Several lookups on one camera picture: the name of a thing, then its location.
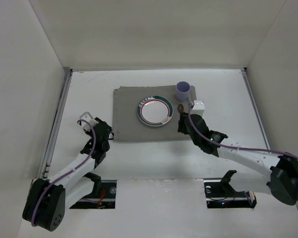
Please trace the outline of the brown wooden spoon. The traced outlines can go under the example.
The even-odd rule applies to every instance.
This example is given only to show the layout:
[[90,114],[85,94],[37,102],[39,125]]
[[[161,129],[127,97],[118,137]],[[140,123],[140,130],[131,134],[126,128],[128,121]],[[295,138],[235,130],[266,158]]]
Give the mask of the brown wooden spoon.
[[183,106],[182,104],[179,104],[179,105],[177,106],[177,110],[178,110],[178,112],[179,112],[179,114],[180,114],[181,116],[185,116],[185,115],[186,115],[186,112],[184,111],[184,106]]

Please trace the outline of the lilac plastic cup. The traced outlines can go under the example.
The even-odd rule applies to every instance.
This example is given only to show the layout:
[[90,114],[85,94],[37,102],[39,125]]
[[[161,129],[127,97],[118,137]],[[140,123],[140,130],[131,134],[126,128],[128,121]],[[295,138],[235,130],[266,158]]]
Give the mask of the lilac plastic cup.
[[179,102],[186,101],[190,95],[191,86],[185,81],[180,81],[176,84],[176,99]]

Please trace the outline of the grey cloth placemat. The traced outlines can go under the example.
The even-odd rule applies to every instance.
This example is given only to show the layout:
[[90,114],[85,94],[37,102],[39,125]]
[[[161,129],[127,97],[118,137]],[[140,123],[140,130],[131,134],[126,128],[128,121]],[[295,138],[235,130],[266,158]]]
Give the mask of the grey cloth placemat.
[[116,142],[189,140],[178,132],[176,86],[123,87],[113,91],[113,133]]

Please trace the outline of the white plate green red rim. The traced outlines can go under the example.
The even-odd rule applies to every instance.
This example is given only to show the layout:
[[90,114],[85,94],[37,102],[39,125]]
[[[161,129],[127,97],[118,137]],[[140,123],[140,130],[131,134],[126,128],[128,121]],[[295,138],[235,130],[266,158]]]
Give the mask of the white plate green red rim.
[[160,127],[167,124],[173,117],[174,109],[171,102],[159,95],[148,96],[142,99],[137,106],[139,120],[151,127]]

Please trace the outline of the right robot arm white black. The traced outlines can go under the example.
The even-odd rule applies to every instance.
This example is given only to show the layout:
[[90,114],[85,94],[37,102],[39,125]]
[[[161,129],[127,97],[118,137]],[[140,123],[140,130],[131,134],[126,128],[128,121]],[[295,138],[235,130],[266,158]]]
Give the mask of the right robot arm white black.
[[223,201],[251,192],[265,193],[286,205],[298,202],[298,157],[287,152],[242,147],[226,134],[210,130],[200,115],[180,113],[178,132],[189,135],[204,153],[228,159],[256,171],[255,175],[228,170],[216,182],[207,182],[209,200]]

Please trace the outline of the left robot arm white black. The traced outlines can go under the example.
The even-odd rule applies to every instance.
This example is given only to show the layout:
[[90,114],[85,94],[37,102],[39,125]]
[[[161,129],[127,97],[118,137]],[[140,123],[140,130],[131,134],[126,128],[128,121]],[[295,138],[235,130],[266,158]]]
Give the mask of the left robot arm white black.
[[50,232],[61,223],[67,209],[77,202],[90,202],[88,197],[98,197],[101,205],[106,190],[102,188],[101,177],[92,173],[105,159],[114,138],[112,127],[99,118],[86,121],[79,119],[85,134],[90,139],[77,157],[51,178],[36,179],[29,191],[22,218],[34,227]]

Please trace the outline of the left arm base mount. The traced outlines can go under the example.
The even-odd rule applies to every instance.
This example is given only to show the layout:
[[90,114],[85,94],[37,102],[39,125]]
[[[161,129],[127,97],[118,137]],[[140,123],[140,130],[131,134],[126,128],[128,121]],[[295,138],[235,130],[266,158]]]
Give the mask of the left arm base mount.
[[117,181],[102,180],[100,176],[93,173],[88,173],[84,177],[94,183],[93,190],[70,209],[115,209]]

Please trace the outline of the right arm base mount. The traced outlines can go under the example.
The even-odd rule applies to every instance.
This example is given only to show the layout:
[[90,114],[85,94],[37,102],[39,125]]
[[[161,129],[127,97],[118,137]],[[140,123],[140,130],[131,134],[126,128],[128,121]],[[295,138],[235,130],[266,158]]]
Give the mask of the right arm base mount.
[[204,180],[204,192],[208,209],[250,208],[254,209],[257,199],[254,192],[235,191],[230,185],[236,170],[229,170],[222,178]]

